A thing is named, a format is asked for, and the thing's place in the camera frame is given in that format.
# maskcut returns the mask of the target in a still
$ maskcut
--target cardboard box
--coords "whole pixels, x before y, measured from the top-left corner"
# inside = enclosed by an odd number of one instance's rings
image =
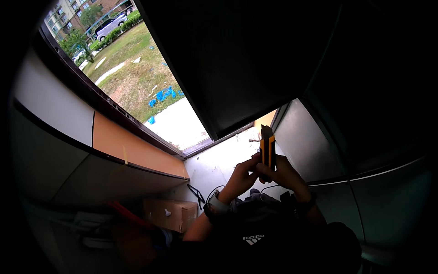
[[[145,220],[156,226],[184,233],[198,216],[198,203],[144,199]]]

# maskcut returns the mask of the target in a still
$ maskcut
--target tree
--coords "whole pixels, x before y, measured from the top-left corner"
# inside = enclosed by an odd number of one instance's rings
[[[89,27],[102,17],[102,8],[98,5],[91,5],[85,9],[81,15],[81,23],[85,27]]]
[[[65,39],[59,42],[59,45],[70,58],[73,57],[73,54],[83,51],[83,58],[82,56],[80,58],[94,63],[93,55],[86,40],[87,36],[80,29],[72,29]]]

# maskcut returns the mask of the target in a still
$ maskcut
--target person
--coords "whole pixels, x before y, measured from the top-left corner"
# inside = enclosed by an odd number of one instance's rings
[[[326,220],[316,205],[316,195],[290,165],[276,155],[276,171],[260,163],[260,153],[238,164],[222,191],[216,191],[204,212],[173,249],[175,260],[193,257],[199,267],[230,270],[294,269],[297,273],[357,273],[360,244],[351,229]],[[257,189],[244,201],[237,197],[257,178],[268,177],[292,190],[278,201]]]

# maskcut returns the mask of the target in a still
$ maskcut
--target white car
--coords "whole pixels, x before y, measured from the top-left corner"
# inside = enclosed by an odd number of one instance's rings
[[[107,36],[115,28],[123,25],[126,20],[128,20],[128,18],[126,17],[125,14],[121,14],[121,15],[119,15],[119,17],[110,18],[110,19],[106,20],[103,24],[101,24],[95,30],[95,33],[97,35],[97,39],[99,41],[103,41],[105,39],[105,36]]]

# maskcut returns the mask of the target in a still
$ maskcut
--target hand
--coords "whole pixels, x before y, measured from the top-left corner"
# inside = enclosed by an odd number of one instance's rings
[[[225,188],[219,193],[218,200],[229,204],[232,200],[250,189],[254,185],[255,180],[257,180],[257,177],[260,176],[256,169],[257,163],[257,159],[249,159],[237,164]]]
[[[253,159],[260,162],[260,153],[256,153]],[[290,165],[288,159],[285,156],[276,154],[277,171],[273,171],[267,165],[262,163],[257,164],[257,170],[280,186],[290,189],[294,192],[295,198],[298,202],[308,202],[312,198],[312,195],[307,187],[306,182],[301,178],[298,172]]]

